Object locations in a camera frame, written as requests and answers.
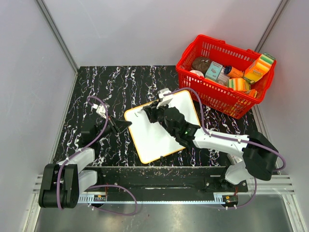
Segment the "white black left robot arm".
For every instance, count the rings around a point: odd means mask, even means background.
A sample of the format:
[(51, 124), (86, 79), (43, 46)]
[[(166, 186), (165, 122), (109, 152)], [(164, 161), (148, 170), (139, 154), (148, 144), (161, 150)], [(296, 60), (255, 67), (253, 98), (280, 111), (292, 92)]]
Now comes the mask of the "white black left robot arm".
[(113, 116), (98, 125), (83, 125), (77, 155), (45, 166), (39, 193), (39, 206), (74, 208), (80, 193), (89, 187), (94, 191), (103, 189), (104, 178), (96, 171), (85, 170), (85, 167), (96, 159), (99, 141), (103, 137), (121, 134), (131, 125), (132, 122), (116, 119)]

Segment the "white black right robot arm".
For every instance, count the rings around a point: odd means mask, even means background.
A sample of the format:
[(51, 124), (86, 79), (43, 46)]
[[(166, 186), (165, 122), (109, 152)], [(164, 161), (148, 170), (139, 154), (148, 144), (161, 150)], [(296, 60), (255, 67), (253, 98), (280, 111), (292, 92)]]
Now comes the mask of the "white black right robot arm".
[(176, 108), (156, 106), (143, 107), (150, 123), (159, 123), (165, 131), (184, 147), (212, 149), (241, 158), (241, 162), (227, 167), (220, 178), (220, 187), (231, 191), (241, 181), (254, 177), (269, 181), (275, 171), (277, 149), (260, 132), (250, 135), (233, 135), (206, 130), (185, 120)]

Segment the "white board yellow frame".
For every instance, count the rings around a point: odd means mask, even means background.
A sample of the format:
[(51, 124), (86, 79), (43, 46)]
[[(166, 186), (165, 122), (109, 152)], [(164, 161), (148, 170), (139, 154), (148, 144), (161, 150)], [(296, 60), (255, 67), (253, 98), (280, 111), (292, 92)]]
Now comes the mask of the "white board yellow frame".
[[(148, 164), (172, 153), (185, 149), (158, 123), (150, 123), (142, 110), (151, 102), (125, 111), (125, 120), (132, 122), (129, 131), (137, 154), (143, 164)], [(188, 90), (173, 94), (169, 107), (176, 107), (189, 123), (200, 125), (193, 100)]]

